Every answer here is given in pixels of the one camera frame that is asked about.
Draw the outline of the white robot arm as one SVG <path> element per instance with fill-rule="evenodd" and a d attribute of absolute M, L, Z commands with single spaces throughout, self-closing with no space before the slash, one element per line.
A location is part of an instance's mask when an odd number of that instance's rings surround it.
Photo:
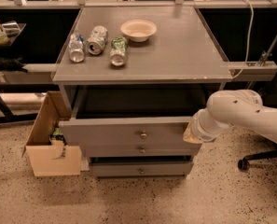
<path fill-rule="evenodd" d="M 253 131 L 277 144 L 277 108 L 264 106 L 251 90 L 217 91 L 189 122 L 183 140 L 192 144 L 212 142 L 231 126 Z"/>

